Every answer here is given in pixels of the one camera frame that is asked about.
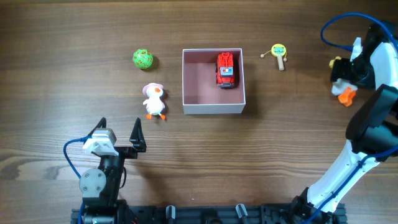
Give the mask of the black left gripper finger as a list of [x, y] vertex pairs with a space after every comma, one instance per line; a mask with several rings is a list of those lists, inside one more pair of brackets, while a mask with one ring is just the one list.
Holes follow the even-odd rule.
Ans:
[[137, 152], [146, 152], [147, 146], [142, 132], [141, 120], [136, 119], [129, 141]]
[[100, 119], [100, 121], [98, 122], [98, 124], [89, 132], [89, 136], [92, 136], [92, 134], [94, 133], [94, 131], [98, 128], [106, 128], [106, 118], [102, 117]]

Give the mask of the white plush duck yellow hair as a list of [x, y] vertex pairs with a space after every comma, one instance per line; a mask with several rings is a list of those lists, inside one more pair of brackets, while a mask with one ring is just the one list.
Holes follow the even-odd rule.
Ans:
[[345, 107], [353, 103], [353, 98], [358, 91], [358, 87], [351, 83], [352, 72], [350, 69], [350, 60], [339, 56], [331, 60], [330, 81], [332, 82], [331, 93], [338, 97], [338, 101]]

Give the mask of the white box pink interior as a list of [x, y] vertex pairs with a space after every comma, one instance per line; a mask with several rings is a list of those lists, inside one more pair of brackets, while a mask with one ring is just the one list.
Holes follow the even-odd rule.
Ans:
[[[231, 53], [235, 86], [216, 84], [218, 55]], [[184, 49], [182, 53], [182, 97], [185, 114], [240, 114], [246, 106], [242, 49]]]

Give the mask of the red toy fire truck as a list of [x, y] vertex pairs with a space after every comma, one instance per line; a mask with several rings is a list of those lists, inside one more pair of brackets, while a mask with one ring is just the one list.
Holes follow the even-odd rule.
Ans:
[[220, 88], [234, 88], [235, 74], [233, 54], [223, 52], [218, 55], [216, 61], [216, 84]]

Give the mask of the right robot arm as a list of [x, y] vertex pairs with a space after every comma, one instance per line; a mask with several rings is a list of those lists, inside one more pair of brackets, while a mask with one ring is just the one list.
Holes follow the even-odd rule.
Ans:
[[350, 58], [330, 61], [332, 93], [349, 106], [358, 89], [373, 95], [351, 118], [346, 143], [325, 174], [287, 210], [288, 223], [340, 223], [340, 200], [371, 169], [397, 156], [397, 125], [387, 121], [397, 115], [397, 37], [395, 25], [374, 20], [364, 40], [346, 49]]

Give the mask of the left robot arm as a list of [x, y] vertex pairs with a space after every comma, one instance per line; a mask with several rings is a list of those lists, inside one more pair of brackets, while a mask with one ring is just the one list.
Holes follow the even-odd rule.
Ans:
[[124, 187], [127, 171], [125, 160], [137, 159], [146, 152], [146, 142], [141, 120], [136, 119], [129, 141], [131, 146], [116, 146], [116, 136], [106, 127], [102, 118], [84, 140], [83, 149], [100, 158], [96, 169], [89, 169], [80, 177], [83, 209], [79, 223], [137, 223], [137, 218], [125, 200], [119, 199], [119, 190]]

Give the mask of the small duck with pink hat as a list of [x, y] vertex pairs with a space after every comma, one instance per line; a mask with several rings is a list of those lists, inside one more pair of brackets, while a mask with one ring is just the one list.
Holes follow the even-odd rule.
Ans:
[[152, 119], [153, 116], [159, 116], [162, 120], [166, 120], [166, 116], [162, 114], [165, 104], [162, 101], [164, 95], [164, 87], [158, 83], [149, 83], [142, 89], [147, 99], [142, 103], [146, 106], [146, 119]]

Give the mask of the green number ball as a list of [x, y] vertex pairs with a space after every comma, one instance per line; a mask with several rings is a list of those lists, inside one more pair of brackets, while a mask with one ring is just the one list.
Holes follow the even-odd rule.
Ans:
[[150, 53], [147, 49], [137, 49], [132, 56], [132, 61], [134, 62], [136, 67], [140, 69], [149, 68], [153, 63], [153, 60], [153, 54]]

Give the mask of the yellow wooden rattle drum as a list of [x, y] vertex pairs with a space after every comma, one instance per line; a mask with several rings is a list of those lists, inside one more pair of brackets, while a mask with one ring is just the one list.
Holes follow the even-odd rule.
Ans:
[[279, 70], [285, 70], [284, 63], [287, 61], [286, 47], [282, 44], [274, 44], [269, 51], [260, 54], [260, 58], [264, 58], [268, 53], [271, 53], [277, 59]]

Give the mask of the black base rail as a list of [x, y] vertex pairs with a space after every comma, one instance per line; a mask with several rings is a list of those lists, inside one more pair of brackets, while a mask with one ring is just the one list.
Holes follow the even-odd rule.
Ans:
[[134, 206], [131, 223], [304, 223], [316, 210], [301, 211], [293, 214], [288, 203], [262, 204], [245, 206], [244, 213], [238, 212], [238, 207], [173, 207], [169, 212], [165, 207]]

